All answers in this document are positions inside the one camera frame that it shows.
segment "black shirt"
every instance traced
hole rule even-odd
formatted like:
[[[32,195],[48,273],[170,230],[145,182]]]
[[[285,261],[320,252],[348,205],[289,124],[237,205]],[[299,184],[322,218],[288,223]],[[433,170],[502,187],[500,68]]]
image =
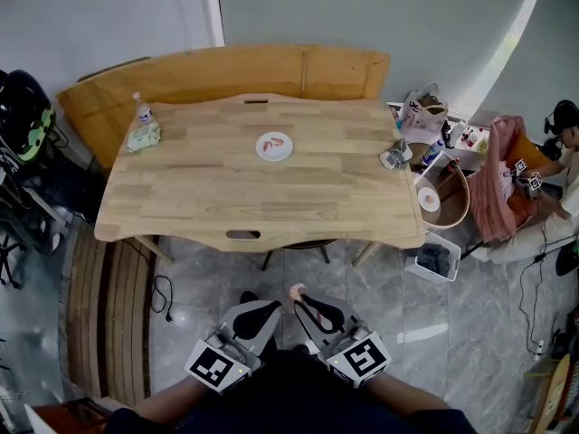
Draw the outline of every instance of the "black shirt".
[[[363,388],[352,389],[315,358],[279,352],[224,396],[208,393],[182,420],[182,433],[345,432],[348,434],[476,434],[460,410],[422,410],[403,420]],[[106,434],[160,433],[171,429],[117,410]]]

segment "table leg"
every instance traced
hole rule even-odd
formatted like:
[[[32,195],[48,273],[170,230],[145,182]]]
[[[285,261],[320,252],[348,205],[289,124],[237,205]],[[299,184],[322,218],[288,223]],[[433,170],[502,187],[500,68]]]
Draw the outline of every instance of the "table leg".
[[[42,207],[48,215],[50,215],[60,225],[66,226],[66,220],[58,214],[35,190],[32,188],[24,188],[24,190],[32,196],[34,201]]]
[[[370,241],[366,244],[364,250],[360,253],[354,262],[352,262],[353,267],[358,267],[362,262],[368,259],[372,254],[376,252],[376,250],[381,246],[381,243],[378,241]]]
[[[136,236],[135,239],[146,248],[149,248],[152,252],[155,252],[156,255],[163,260],[164,264],[171,265],[174,262],[173,258],[159,248],[150,238],[145,236]]]

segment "wooden table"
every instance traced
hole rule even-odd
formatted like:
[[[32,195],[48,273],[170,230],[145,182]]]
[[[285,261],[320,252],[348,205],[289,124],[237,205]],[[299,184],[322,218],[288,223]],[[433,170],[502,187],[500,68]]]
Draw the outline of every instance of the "wooden table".
[[[160,234],[252,252],[333,238],[423,244],[410,171],[386,170],[378,159],[400,135],[377,100],[251,94],[152,110],[162,140],[134,154],[123,144],[102,199],[99,240]],[[256,140],[271,131],[292,139],[289,158],[256,155]]]

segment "power strip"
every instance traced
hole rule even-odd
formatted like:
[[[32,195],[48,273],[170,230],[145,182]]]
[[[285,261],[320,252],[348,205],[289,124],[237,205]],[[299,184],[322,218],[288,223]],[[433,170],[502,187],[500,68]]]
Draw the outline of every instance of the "power strip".
[[[535,362],[538,362],[539,358],[541,358],[541,356],[543,355],[543,347],[545,347],[545,341],[543,341],[543,339],[541,339],[539,341],[539,346],[536,349]]]

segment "forearm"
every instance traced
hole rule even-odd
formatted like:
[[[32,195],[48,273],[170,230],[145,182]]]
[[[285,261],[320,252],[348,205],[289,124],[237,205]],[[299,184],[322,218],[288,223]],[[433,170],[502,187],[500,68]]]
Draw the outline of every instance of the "forearm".
[[[559,174],[565,167],[559,161],[553,161],[549,164],[541,165],[537,169],[532,169],[528,171],[530,174],[533,172],[539,172],[541,177],[550,177]]]
[[[380,373],[366,389],[389,410],[405,418],[419,410],[448,410],[445,401],[426,391]]]
[[[539,204],[546,209],[547,212],[556,212],[559,217],[568,219],[570,214],[561,207],[561,203],[555,198],[549,196],[547,193],[539,193]]]
[[[135,407],[142,418],[173,426],[182,420],[207,393],[207,387],[193,376],[145,399]]]

